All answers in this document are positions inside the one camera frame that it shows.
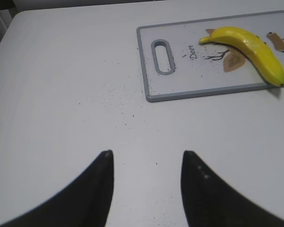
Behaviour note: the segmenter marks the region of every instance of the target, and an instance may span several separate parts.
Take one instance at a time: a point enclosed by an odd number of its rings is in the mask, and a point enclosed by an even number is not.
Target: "cutting board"
[[[284,11],[142,26],[137,28],[137,38],[147,101],[274,87],[239,51],[223,44],[198,44],[222,26],[259,36],[284,67]]]

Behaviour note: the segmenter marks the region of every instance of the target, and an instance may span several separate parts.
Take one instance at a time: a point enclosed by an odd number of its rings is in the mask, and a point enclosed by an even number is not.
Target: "white cutting board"
[[[157,102],[272,87],[263,81],[249,60],[234,71],[224,72],[223,59],[230,52],[219,61],[206,59],[221,55],[219,52],[225,52],[227,46],[199,45],[198,41],[208,36],[206,29],[222,26],[240,27],[259,36],[284,67],[284,52],[277,51],[266,36],[274,32],[284,38],[284,11],[143,26],[137,29],[137,36],[146,99]],[[155,40],[165,40],[170,45],[175,71],[169,75],[162,75],[155,69],[151,48]]]

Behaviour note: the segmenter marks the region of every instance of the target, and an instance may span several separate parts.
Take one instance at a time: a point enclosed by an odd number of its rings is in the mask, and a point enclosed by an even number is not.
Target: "banana tip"
[[[210,42],[210,36],[203,37],[199,40],[199,44],[204,44]]]

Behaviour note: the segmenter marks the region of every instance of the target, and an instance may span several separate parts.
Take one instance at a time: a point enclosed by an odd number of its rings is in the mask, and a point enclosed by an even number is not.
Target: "table surface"
[[[109,148],[108,227],[186,227],[186,149],[284,218],[284,88],[148,103],[136,37],[139,26],[282,9],[284,0],[171,0],[18,14],[0,44],[0,223]]]

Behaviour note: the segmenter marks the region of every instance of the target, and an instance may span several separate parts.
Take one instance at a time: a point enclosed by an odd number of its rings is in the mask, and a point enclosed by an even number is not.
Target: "cutting board handle hole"
[[[159,74],[168,75],[175,71],[170,45],[166,40],[155,40],[151,44],[151,50],[155,69]]]

